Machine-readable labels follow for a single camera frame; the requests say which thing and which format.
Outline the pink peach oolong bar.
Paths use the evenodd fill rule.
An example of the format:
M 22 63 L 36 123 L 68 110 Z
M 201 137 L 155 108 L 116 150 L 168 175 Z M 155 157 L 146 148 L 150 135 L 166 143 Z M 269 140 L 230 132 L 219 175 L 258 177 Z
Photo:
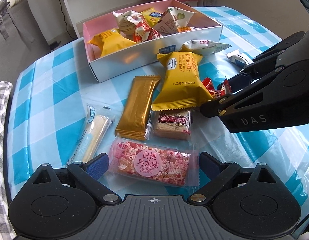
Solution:
M 199 153 L 116 138 L 109 172 L 175 187 L 199 186 Z

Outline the white pecan snack bag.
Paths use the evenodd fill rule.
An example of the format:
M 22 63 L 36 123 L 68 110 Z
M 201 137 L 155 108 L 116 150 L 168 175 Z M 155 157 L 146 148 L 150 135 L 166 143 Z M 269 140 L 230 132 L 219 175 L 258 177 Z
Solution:
M 187 27 L 195 12 L 178 7 L 168 7 L 154 29 L 161 34 L 176 34 L 179 28 Z

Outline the yellow sandwich cake pack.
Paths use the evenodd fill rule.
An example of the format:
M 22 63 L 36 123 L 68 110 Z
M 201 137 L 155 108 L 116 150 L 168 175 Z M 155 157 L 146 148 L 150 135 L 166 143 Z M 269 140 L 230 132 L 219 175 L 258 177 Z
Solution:
M 137 43 L 121 35 L 119 29 L 110 29 L 96 34 L 87 44 L 97 46 L 100 57 L 134 46 Z

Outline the yellow biscuit pack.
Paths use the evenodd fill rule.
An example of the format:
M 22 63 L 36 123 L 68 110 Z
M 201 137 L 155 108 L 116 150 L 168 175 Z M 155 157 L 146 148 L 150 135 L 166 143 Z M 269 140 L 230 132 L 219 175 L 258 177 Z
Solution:
M 141 14 L 144 16 L 148 25 L 152 28 L 158 23 L 163 15 L 162 12 L 157 11 L 154 7 L 142 11 Z

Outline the white pecan snack bag two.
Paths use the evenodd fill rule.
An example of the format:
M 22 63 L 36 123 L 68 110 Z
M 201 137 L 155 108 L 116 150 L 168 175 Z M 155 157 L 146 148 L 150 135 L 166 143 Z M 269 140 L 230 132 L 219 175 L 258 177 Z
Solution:
M 136 26 L 140 22 L 144 22 L 144 16 L 136 11 L 129 10 L 123 13 L 113 12 L 118 28 L 127 36 L 134 34 Z

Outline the small silver wrapper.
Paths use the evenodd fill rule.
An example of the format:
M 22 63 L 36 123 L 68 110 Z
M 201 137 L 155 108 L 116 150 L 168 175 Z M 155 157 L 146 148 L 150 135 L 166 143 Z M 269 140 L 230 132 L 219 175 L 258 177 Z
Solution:
M 240 53 L 239 50 L 234 50 L 226 54 L 229 61 L 233 64 L 236 64 L 240 68 L 246 68 L 249 64 L 252 64 L 253 61 L 245 53 Z

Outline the white milk stick pack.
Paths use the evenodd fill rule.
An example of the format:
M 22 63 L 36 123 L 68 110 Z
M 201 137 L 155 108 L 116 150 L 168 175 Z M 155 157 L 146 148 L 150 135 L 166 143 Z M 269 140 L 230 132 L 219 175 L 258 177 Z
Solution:
M 82 133 L 67 165 L 74 162 L 87 163 L 96 154 L 106 132 L 115 121 L 115 112 L 106 105 L 87 104 L 87 116 Z

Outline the brown square cake pack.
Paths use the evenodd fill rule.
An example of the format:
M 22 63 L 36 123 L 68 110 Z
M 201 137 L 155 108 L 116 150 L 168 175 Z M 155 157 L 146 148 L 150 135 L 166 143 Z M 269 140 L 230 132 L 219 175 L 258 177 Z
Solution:
M 191 110 L 178 109 L 155 112 L 153 134 L 156 137 L 189 140 L 191 137 Z

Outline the gold wafer bar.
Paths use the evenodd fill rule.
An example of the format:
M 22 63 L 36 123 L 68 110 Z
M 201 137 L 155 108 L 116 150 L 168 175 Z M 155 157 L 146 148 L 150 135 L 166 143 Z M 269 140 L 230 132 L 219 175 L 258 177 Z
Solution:
M 153 93 L 160 80 L 159 75 L 136 76 L 133 79 L 126 105 L 115 128 L 116 136 L 142 141 L 147 139 Z

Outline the white flat snack packet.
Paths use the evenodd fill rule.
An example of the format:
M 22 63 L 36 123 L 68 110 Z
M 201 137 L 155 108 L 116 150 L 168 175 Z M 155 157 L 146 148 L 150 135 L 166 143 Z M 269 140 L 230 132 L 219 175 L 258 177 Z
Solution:
M 213 53 L 219 53 L 231 47 L 232 46 L 230 44 L 210 40 L 189 40 L 182 44 L 181 51 L 208 56 Z

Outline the blue checkered tablecloth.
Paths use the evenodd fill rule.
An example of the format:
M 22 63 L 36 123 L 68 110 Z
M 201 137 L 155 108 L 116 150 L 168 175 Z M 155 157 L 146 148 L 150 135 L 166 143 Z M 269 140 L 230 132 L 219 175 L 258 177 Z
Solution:
M 198 9 L 223 25 L 220 41 L 239 49 L 251 59 L 281 39 L 247 16 L 227 7 Z M 238 70 L 225 52 L 205 58 L 200 78 L 214 86 Z M 38 59 L 23 71 L 15 85 L 7 135 L 7 177 L 14 198 L 33 171 L 42 163 L 63 167 L 72 154 L 86 116 L 87 102 L 100 101 L 121 111 L 135 76 L 161 75 L 157 62 L 97 83 L 88 66 L 82 38 Z M 232 134 L 218 118 L 198 116 L 193 126 L 199 151 L 222 162 L 235 161 L 243 167 L 267 163 L 309 212 L 309 124 L 304 126 Z M 182 194 L 189 191 L 114 174 L 101 182 L 124 197 L 125 194 Z

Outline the grey checkered cloth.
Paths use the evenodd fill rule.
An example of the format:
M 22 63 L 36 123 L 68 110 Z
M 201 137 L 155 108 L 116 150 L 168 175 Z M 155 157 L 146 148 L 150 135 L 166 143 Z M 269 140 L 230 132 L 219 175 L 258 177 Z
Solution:
M 16 236 L 8 218 L 8 201 L 4 181 L 4 126 L 12 83 L 0 81 L 0 239 L 14 239 Z

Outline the pink and silver box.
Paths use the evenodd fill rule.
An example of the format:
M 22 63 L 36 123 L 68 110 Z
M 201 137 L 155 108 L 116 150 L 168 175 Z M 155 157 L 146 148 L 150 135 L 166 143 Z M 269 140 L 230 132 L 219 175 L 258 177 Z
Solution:
M 97 82 L 109 80 L 130 70 L 145 66 L 157 61 L 157 54 L 180 50 L 184 42 L 195 39 L 205 39 L 218 42 L 222 33 L 222 25 L 206 14 L 176 0 L 161 0 L 144 3 L 133 7 L 118 10 L 119 13 L 133 10 L 142 12 L 153 7 L 164 12 L 168 7 L 178 7 L 194 13 L 189 25 L 196 30 L 164 35 L 155 40 L 138 43 L 134 46 L 101 57 L 99 47 L 88 42 L 97 34 L 117 28 L 115 17 L 110 12 L 83 24 L 83 38 L 85 42 L 87 60 Z

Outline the power strip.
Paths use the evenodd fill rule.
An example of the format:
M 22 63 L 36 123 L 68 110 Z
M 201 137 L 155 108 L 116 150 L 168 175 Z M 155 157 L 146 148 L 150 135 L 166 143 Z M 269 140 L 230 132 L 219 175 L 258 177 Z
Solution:
M 49 48 L 51 51 L 57 49 L 59 47 L 59 45 L 61 44 L 61 41 L 54 41 L 51 44 L 49 44 Z

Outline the grey floral backpack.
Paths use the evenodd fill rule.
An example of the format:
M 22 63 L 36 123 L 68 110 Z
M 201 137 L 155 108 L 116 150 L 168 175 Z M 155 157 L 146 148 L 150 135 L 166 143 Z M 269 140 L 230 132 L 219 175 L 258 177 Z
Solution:
M 20 35 L 23 35 L 26 39 L 28 39 L 29 42 L 33 43 L 35 40 L 34 37 L 26 29 L 24 29 L 22 25 L 19 25 L 15 21 L 14 17 L 9 12 L 9 6 L 10 6 L 10 2 L 8 0 L 0 0 L 0 33 L 2 37 L 5 40 L 9 37 L 6 31 L 5 25 L 4 25 L 4 21 L 3 21 L 3 16 L 8 14 L 14 27 L 17 29 L 18 33 L 20 33 Z

